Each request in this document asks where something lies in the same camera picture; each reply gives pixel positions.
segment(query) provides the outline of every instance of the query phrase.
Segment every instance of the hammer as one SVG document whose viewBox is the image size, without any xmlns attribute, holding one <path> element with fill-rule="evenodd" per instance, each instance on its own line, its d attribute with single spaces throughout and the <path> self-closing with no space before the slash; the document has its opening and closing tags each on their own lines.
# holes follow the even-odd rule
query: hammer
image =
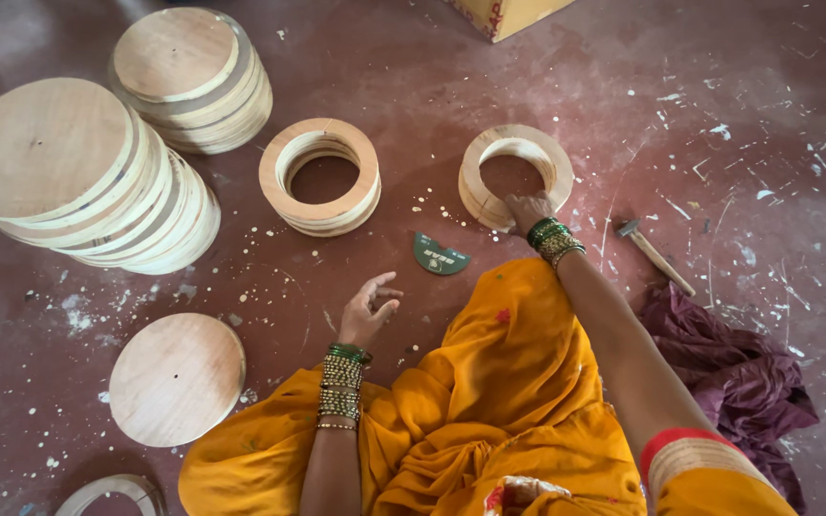
<svg viewBox="0 0 826 516">
<path fill-rule="evenodd" d="M 640 220 L 637 218 L 635 220 L 631 220 L 624 224 L 620 229 L 617 229 L 615 232 L 617 236 L 623 238 L 627 235 L 630 235 L 630 239 L 633 240 L 633 243 L 637 245 L 637 247 L 645 253 L 646 256 L 649 257 L 649 260 L 652 260 L 652 264 L 661 270 L 665 276 L 671 278 L 672 281 L 677 283 L 681 290 L 684 291 L 690 297 L 693 297 L 696 294 L 696 290 L 693 287 L 690 287 L 690 284 L 684 281 L 684 278 L 681 275 L 677 274 L 677 271 L 665 262 L 664 258 L 662 258 L 661 254 L 658 251 L 655 251 L 655 248 L 649 243 L 648 240 L 645 240 L 645 237 L 639 233 L 639 230 L 636 229 L 640 225 Z"/>
</svg>

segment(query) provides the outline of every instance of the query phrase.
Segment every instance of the cardboard box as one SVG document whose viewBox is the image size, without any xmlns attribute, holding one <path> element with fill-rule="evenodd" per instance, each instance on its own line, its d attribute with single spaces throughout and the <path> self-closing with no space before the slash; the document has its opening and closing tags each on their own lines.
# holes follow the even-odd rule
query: cardboard box
<svg viewBox="0 0 826 516">
<path fill-rule="evenodd" d="M 454 6 L 494 43 L 573 3 L 573 0 L 444 1 Z"/>
</svg>

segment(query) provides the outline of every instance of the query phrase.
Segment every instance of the woman's left arm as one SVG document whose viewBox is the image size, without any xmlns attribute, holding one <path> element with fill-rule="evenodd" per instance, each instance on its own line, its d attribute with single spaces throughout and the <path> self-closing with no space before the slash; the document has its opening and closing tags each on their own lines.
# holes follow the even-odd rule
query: woman's left arm
<svg viewBox="0 0 826 516">
<path fill-rule="evenodd" d="M 368 280 L 346 308 L 339 328 L 339 342 L 363 350 L 369 348 L 378 330 L 400 307 L 403 292 L 384 284 L 396 277 L 386 273 Z M 352 387 L 330 386 L 327 390 L 354 393 Z M 354 418 L 327 415 L 319 418 L 304 474 L 300 516 L 358 516 L 361 514 L 359 440 Z"/>
</svg>

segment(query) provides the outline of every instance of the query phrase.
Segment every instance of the red floor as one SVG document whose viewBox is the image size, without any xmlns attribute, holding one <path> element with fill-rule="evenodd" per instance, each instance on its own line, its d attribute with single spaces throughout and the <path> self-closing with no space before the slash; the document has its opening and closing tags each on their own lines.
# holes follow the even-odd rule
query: red floor
<svg viewBox="0 0 826 516">
<path fill-rule="evenodd" d="M 187 157 L 224 215 L 215 244 L 184 271 L 91 268 L 0 234 L 0 514 L 52 514 L 78 487 L 117 473 L 147 475 L 171 513 L 184 513 L 176 478 L 187 447 L 132 442 L 99 400 L 125 342 L 164 315 L 238 323 L 243 409 L 315 365 L 355 289 L 396 270 L 407 298 L 369 378 L 388 385 L 414 366 L 440 344 L 481 272 L 531 254 L 523 240 L 494 241 L 457 193 L 470 141 L 512 122 L 566 149 L 576 183 L 561 218 L 631 302 L 664 282 L 613 234 L 619 220 L 643 217 L 644 234 L 699 304 L 801 357 L 822 421 L 783 446 L 809 513 L 826 514 L 826 2 L 802 1 L 579 0 L 496 45 L 437 0 L 200 3 L 249 31 L 272 81 L 272 117 L 237 150 Z M 1 1 L 0 95 L 59 75 L 105 84 L 120 34 L 163 6 Z M 314 117 L 364 131 L 384 182 L 373 217 L 327 240 L 290 229 L 257 181 L 272 136 Z M 500 161 L 488 177 L 497 190 L 538 183 L 521 166 L 501 177 L 511 160 Z M 301 198 L 332 198 L 353 181 L 341 172 L 326 189 L 315 184 L 323 165 L 296 179 Z M 411 255 L 417 230 L 472 263 L 431 276 Z M 239 301 L 253 289 L 259 300 Z M 123 504 L 131 507 L 100 498 L 86 514 L 126 513 Z"/>
</svg>

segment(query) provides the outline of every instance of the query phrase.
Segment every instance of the wooden hammer handle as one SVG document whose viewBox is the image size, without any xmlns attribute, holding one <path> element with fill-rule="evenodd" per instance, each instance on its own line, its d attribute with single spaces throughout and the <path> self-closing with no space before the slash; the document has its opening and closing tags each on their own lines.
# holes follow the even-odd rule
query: wooden hammer handle
<svg viewBox="0 0 826 516">
<path fill-rule="evenodd" d="M 668 264 L 664 258 L 662 258 L 660 252 L 656 251 L 649 241 L 645 240 L 645 237 L 643 237 L 637 229 L 634 229 L 630 233 L 630 238 L 637 245 L 637 247 L 639 247 L 650 260 L 652 260 L 652 263 L 664 273 L 665 276 L 671 278 L 672 281 L 681 287 L 681 290 L 683 290 L 685 294 L 691 298 L 696 295 L 696 290 L 694 290 L 694 287 L 690 287 L 690 284 L 687 283 L 681 275 L 677 274 L 677 271 L 675 271 L 671 264 Z"/>
</svg>

